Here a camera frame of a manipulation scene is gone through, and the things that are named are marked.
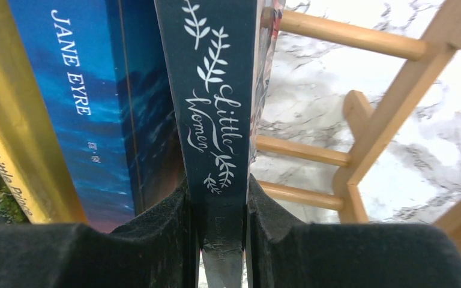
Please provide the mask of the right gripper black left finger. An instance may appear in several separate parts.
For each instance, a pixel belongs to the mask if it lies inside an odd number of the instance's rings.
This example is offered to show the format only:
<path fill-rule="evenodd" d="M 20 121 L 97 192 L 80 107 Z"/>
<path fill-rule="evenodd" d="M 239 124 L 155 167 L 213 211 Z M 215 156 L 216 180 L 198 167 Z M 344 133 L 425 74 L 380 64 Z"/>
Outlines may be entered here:
<path fill-rule="evenodd" d="M 82 223 L 0 226 L 0 287 L 194 287 L 183 181 L 110 233 Z"/>

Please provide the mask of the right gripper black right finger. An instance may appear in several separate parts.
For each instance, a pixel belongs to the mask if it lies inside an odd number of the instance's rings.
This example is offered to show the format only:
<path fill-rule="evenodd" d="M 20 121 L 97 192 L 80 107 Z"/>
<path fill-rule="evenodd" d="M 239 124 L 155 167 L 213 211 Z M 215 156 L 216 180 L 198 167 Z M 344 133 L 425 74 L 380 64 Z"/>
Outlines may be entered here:
<path fill-rule="evenodd" d="M 305 223 L 250 178 L 250 287 L 461 287 L 461 255 L 426 224 Z"/>

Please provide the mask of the blue orange book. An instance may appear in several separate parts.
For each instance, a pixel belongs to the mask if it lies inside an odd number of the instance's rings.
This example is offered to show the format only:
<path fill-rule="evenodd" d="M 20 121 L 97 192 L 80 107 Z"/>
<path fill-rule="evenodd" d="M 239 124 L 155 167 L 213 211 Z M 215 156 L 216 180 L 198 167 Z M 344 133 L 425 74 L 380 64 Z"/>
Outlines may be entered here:
<path fill-rule="evenodd" d="M 10 1 L 89 224 L 110 232 L 183 168 L 153 1 Z"/>

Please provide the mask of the floral purple book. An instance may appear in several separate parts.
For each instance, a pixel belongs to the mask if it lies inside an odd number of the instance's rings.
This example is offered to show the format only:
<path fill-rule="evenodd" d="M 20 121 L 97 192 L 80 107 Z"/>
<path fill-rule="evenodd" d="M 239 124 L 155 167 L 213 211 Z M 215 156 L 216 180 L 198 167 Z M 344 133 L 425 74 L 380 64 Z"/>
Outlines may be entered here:
<path fill-rule="evenodd" d="M 198 255 L 241 287 L 250 165 L 284 1 L 156 1 Z"/>

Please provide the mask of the yellow book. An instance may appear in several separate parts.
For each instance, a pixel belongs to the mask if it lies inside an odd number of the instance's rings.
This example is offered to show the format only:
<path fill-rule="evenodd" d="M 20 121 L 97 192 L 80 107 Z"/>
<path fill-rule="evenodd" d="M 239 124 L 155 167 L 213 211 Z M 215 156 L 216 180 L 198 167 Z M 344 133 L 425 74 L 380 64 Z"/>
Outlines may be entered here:
<path fill-rule="evenodd" d="M 0 175 L 31 223 L 86 221 L 7 1 L 0 1 Z"/>

